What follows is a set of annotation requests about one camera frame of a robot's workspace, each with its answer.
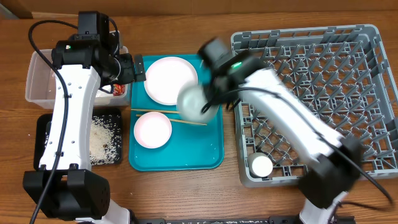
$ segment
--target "clear plastic bin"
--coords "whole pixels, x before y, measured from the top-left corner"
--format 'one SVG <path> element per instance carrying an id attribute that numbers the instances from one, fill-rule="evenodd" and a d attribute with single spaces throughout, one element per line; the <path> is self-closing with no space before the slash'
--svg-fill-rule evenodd
<path id="1" fill-rule="evenodd" d="M 128 52 L 126 47 L 121 52 Z M 41 50 L 51 62 L 51 50 Z M 51 68 L 34 52 L 27 72 L 25 99 L 45 109 L 54 108 L 55 76 Z M 127 106 L 131 101 L 131 84 L 127 84 L 120 96 L 96 97 L 94 106 Z"/>

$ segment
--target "dish rack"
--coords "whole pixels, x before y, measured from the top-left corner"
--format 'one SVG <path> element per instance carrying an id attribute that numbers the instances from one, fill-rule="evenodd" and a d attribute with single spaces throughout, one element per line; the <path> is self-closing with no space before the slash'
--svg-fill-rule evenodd
<path id="1" fill-rule="evenodd" d="M 231 48 L 234 55 L 249 49 L 316 117 L 359 138 L 366 148 L 363 169 L 371 176 L 398 176 L 397 87 L 375 26 L 237 32 Z M 308 172 L 289 140 L 244 99 L 235 108 L 235 122 L 243 185 L 293 185 Z M 268 177 L 250 175 L 247 158 L 255 152 L 274 163 Z"/>

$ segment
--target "table surface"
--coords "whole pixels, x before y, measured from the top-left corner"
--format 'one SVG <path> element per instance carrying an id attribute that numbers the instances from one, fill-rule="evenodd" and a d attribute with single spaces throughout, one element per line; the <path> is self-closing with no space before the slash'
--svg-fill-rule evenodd
<path id="1" fill-rule="evenodd" d="M 234 32 L 350 24 L 379 28 L 389 63 L 398 80 L 398 11 L 306 12 L 221 16 L 116 17 L 123 43 L 133 54 L 194 54 L 208 39 L 226 43 Z M 76 24 L 76 18 L 65 19 Z M 24 171 L 32 170 L 37 118 L 51 110 L 25 98 L 27 69 L 33 49 L 27 31 L 33 20 L 0 21 L 0 222 L 28 223 L 35 203 L 22 188 Z M 40 49 L 51 49 L 74 32 L 60 25 L 42 25 L 34 32 Z M 261 218 L 295 215 L 305 197 L 296 187 L 248 189 L 239 181 L 233 113 L 224 112 L 225 158 L 213 170 L 138 172 L 128 161 L 129 108 L 123 109 L 123 161 L 96 166 L 109 180 L 111 198 L 132 209 L 139 218 Z M 380 180 L 398 198 L 398 179 Z M 359 181 L 347 200 L 383 206 L 382 194 L 368 181 Z M 398 209 L 388 213 L 346 206 L 341 215 L 355 215 L 357 223 L 397 223 Z M 37 223 L 62 223 L 40 213 Z"/>

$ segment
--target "cable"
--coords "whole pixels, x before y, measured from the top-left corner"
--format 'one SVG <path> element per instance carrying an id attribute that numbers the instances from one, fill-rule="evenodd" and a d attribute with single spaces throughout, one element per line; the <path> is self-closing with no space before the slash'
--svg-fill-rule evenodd
<path id="1" fill-rule="evenodd" d="M 114 50 L 113 55 L 112 55 L 112 57 L 114 57 L 117 54 L 119 46 L 120 46 L 119 32 L 118 32 L 118 27 L 117 27 L 116 23 L 113 21 L 113 19 L 112 18 L 108 18 L 108 20 L 111 21 L 111 23 L 112 23 L 112 25 L 114 27 L 116 38 L 118 40 L 118 44 L 116 45 L 116 49 Z"/>
<path id="2" fill-rule="evenodd" d="M 348 156 L 346 156 L 344 153 L 342 153 L 336 146 L 332 145 L 330 142 L 328 142 L 324 137 L 322 133 L 319 133 L 317 131 L 316 128 L 314 128 L 311 124 L 311 122 L 295 107 L 293 106 L 289 101 L 287 101 L 285 98 L 281 97 L 281 95 L 279 93 L 275 93 L 272 91 L 268 91 L 268 90 L 264 90 L 261 88 L 255 88 L 255 87 L 242 87 L 242 88 L 238 88 L 235 90 L 231 90 L 229 92 L 226 92 L 222 95 L 220 95 L 217 98 L 213 98 L 211 99 L 207 104 L 205 104 L 203 106 L 203 108 L 201 109 L 202 113 L 205 113 L 211 106 L 212 103 L 214 103 L 216 100 L 220 100 L 222 98 L 226 98 L 229 95 L 232 95 L 233 93 L 237 93 L 239 91 L 247 91 L 247 90 L 252 90 L 252 91 L 259 91 L 259 92 L 263 92 L 263 93 L 267 93 L 269 95 L 272 95 L 280 100 L 282 100 L 284 103 L 286 103 L 292 110 L 294 110 L 295 113 L 297 113 L 297 115 L 299 115 L 303 121 L 312 129 L 312 131 L 318 135 L 318 137 L 320 138 L 320 140 L 322 140 L 325 144 L 327 144 L 329 147 L 331 147 L 337 154 L 339 154 L 339 156 L 341 156 L 345 161 L 347 161 L 348 163 L 350 163 L 355 169 L 357 169 L 365 178 L 368 179 L 368 181 L 370 181 L 377 189 L 379 189 L 384 196 L 386 196 L 386 198 L 388 199 L 390 205 L 394 206 L 394 201 L 392 199 L 392 197 L 390 196 L 390 194 L 388 193 L 388 191 L 381 186 L 379 183 L 376 182 L 376 180 L 373 179 L 373 177 L 371 177 L 368 173 L 366 173 L 365 171 L 362 170 L 362 168 L 360 168 L 360 166 L 358 166 L 354 161 L 352 161 Z M 373 207 L 370 205 L 363 205 L 361 203 L 356 203 L 356 202 L 340 202 L 338 205 L 336 205 L 335 209 L 333 210 L 330 218 L 328 219 L 328 222 L 331 222 L 331 219 L 335 216 L 336 211 L 338 209 L 338 207 L 341 207 L 342 205 L 347 204 L 347 205 L 355 205 L 355 206 L 359 206 L 359 207 L 364 207 L 364 208 L 368 208 L 368 209 L 373 209 L 373 210 L 388 210 L 388 208 L 378 208 L 378 207 Z"/>
<path id="3" fill-rule="evenodd" d="M 45 183 L 45 187 L 43 189 L 42 194 L 40 195 L 39 200 L 37 201 L 35 210 L 32 214 L 32 218 L 30 218 L 30 224 L 35 223 L 37 214 L 39 213 L 40 207 L 43 204 L 44 201 L 44 197 L 47 194 L 47 192 L 49 191 L 50 188 L 50 184 L 52 179 L 54 178 L 55 175 L 55 170 L 57 170 L 57 166 L 58 163 L 60 161 L 61 158 L 61 153 L 62 153 L 62 144 L 63 144 L 63 139 L 65 137 L 65 130 L 67 128 L 67 119 L 68 119 L 68 100 L 69 100 L 69 95 L 68 95 L 68 90 L 67 90 L 67 85 L 65 84 L 65 81 L 63 80 L 61 74 L 59 73 L 59 71 L 51 64 L 51 62 L 44 56 L 44 54 L 37 48 L 37 46 L 35 45 L 34 41 L 33 41 L 33 30 L 41 24 L 45 24 L 45 23 L 57 23 L 57 24 L 63 24 L 66 26 L 70 26 L 72 28 L 77 29 L 78 27 L 73 25 L 73 24 L 69 24 L 67 22 L 63 22 L 63 21 L 58 21 L 58 20 L 44 20 L 44 21 L 39 21 L 36 22 L 35 24 L 33 24 L 28 32 L 28 38 L 29 38 L 29 42 L 31 44 L 31 46 L 33 47 L 33 49 L 37 52 L 37 54 L 43 59 L 43 61 L 55 72 L 55 74 L 57 75 L 58 79 L 60 80 L 62 89 L 63 89 L 63 94 L 64 94 L 64 108 L 63 108 L 63 121 L 62 121 L 62 127 L 61 127 L 61 134 L 60 134 L 60 140 L 58 142 L 58 149 L 57 149 L 57 153 L 55 154 L 55 160 L 54 160 L 54 164 L 52 166 L 52 170 L 51 173 L 49 175 L 49 179 L 47 180 L 47 183 Z"/>

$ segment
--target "chopstick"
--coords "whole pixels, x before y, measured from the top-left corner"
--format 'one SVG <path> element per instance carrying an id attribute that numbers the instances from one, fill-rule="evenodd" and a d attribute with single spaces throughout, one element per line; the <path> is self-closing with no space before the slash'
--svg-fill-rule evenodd
<path id="1" fill-rule="evenodd" d="M 179 114 L 179 111 L 166 111 L 166 110 L 149 110 L 149 109 L 134 109 L 131 108 L 132 111 L 143 111 L 143 112 L 159 112 L 159 113 L 177 113 Z"/>
<path id="2" fill-rule="evenodd" d="M 197 122 L 192 122 L 192 121 L 184 121 L 184 120 L 179 120 L 179 119 L 170 119 L 170 121 L 178 122 L 178 123 L 185 123 L 185 124 L 196 124 L 196 125 L 204 125 L 206 126 L 207 124 L 204 123 L 197 123 Z"/>

